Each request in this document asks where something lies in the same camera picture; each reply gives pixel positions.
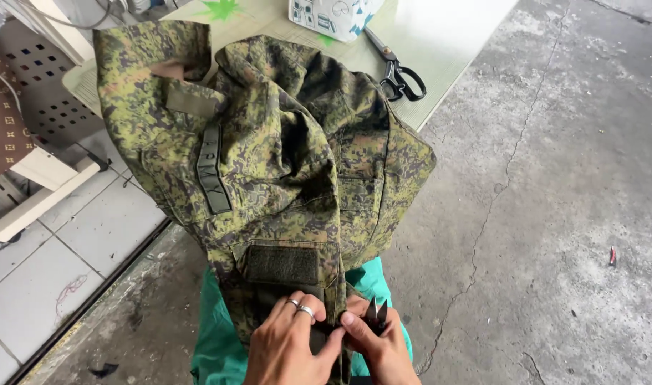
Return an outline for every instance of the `camouflage jacket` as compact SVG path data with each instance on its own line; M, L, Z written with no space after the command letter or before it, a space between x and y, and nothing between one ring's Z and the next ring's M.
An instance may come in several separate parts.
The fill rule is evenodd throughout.
M345 271L389 247L435 155L376 81L315 48L241 40L201 83L208 36L183 21L95 31L103 118L141 186L206 251L241 342L300 288L326 305L317 351L351 293ZM330 384L349 382L349 358Z

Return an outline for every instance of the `hand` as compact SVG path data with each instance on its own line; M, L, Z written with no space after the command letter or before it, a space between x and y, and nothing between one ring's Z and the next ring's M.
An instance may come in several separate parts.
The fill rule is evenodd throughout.
M352 350L367 359L371 379L376 385L421 385L409 360L407 345L402 334L400 315L388 308L386 330L376 337L363 317L369 301L351 295L347 299L347 311L340 316L340 322L348 333L348 344Z
M342 348L343 328L335 329L318 355L310 351L310 326L326 319L323 302L296 291L291 299L314 312L297 311L282 297L269 317L250 337L247 374L243 385L323 385Z

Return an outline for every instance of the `table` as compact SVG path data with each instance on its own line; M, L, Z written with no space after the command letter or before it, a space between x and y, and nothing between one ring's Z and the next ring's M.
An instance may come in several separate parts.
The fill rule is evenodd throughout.
M351 71L382 78L384 63L364 34L343 43L288 20L287 0L193 0L165 19L207 22L212 51L230 42L267 34L323 50ZM418 73L427 96L392 103L407 125L420 131L517 0L386 0L368 26L397 54L402 65ZM211 76L216 68L210 69ZM65 74L67 89L100 115L95 60Z

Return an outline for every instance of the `white tile floor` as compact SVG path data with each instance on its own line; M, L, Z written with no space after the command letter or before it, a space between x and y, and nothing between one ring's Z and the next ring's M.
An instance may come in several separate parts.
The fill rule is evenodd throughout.
M136 181L127 180L131 172L107 132L59 158L75 164L86 150L109 158L108 171L94 175L33 222L18 242L0 250L0 385L165 219Z

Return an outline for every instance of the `olive green velcro patch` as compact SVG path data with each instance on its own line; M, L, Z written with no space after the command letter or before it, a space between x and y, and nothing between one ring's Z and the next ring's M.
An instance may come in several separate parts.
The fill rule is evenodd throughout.
M245 255L248 282L282 285L317 285L319 255L315 249L283 246L248 247Z

